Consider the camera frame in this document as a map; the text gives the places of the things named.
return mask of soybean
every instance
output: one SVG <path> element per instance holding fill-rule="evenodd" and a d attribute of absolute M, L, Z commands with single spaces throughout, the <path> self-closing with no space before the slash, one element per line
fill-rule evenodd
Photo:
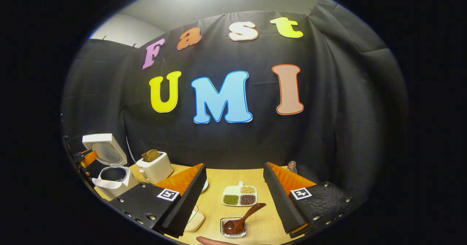
<path fill-rule="evenodd" d="M 256 193 L 256 190 L 254 187 L 242 187 L 240 189 L 240 193 L 242 194 L 254 194 Z"/>

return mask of yellow letter u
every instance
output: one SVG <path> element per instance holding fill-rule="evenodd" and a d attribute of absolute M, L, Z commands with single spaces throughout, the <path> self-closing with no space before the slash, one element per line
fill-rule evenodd
<path fill-rule="evenodd" d="M 178 78 L 182 72 L 175 71 L 167 74 L 169 81 L 169 100 L 162 102 L 161 100 L 161 82 L 163 77 L 154 77 L 149 81 L 151 87 L 151 105 L 152 108 L 159 113 L 167 113 L 172 111 L 177 105 L 178 101 Z"/>

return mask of letter m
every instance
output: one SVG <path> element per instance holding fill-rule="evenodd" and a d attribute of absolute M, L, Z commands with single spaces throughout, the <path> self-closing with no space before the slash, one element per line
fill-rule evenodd
<path fill-rule="evenodd" d="M 206 124 L 210 118 L 206 114 L 206 107 L 212 117 L 219 122 L 227 104 L 227 114 L 224 119 L 229 123 L 245 123 L 253 119 L 248 112 L 247 97 L 245 95 L 245 81 L 248 73 L 245 71 L 234 71 L 227 74 L 224 83 L 217 92 L 212 82 L 207 77 L 193 80 L 192 87 L 196 94 L 196 116 L 193 121 L 197 124 Z"/>

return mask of orange letter a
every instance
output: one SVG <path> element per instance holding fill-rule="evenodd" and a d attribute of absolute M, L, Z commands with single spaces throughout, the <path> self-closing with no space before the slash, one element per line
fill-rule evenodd
<path fill-rule="evenodd" d="M 193 44 L 196 44 L 201 40 L 201 35 L 200 35 L 200 28 L 199 27 L 194 27 L 192 29 L 189 29 L 188 31 L 184 32 L 180 36 L 180 42 L 177 44 L 177 49 L 181 50 L 186 48 L 187 46 L 191 46 Z"/>

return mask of grain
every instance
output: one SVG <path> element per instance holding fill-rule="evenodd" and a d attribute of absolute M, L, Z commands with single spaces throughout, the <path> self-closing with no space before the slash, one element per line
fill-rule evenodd
<path fill-rule="evenodd" d="M 256 190 L 254 187 L 242 187 L 240 189 L 240 193 L 242 194 L 254 194 L 256 193 Z"/>
<path fill-rule="evenodd" d="M 242 195 L 240 197 L 240 205 L 252 205 L 255 201 L 255 195 Z"/>
<path fill-rule="evenodd" d="M 224 196 L 224 203 L 227 204 L 227 205 L 237 205 L 238 196 L 237 195 L 225 195 Z"/>

